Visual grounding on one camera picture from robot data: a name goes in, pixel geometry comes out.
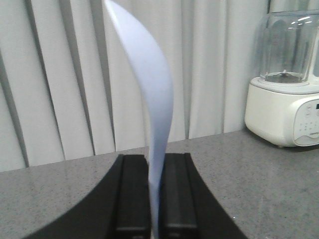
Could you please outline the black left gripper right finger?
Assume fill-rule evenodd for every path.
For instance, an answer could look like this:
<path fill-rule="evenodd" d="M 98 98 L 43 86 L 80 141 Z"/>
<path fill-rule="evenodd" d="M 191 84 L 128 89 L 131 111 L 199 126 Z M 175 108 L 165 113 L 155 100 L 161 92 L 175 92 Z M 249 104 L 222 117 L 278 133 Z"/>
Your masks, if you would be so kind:
<path fill-rule="evenodd" d="M 161 175 L 161 239 L 245 239 L 199 175 L 190 153 L 168 153 Z"/>

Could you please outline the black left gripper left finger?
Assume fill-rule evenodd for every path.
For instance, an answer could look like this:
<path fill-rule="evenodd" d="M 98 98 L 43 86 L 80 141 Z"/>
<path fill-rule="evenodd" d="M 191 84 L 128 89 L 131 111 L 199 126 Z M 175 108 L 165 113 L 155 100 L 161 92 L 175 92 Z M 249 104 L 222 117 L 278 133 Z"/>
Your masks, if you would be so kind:
<path fill-rule="evenodd" d="M 148 164 L 141 154 L 117 156 L 95 188 L 29 239 L 149 239 Z"/>

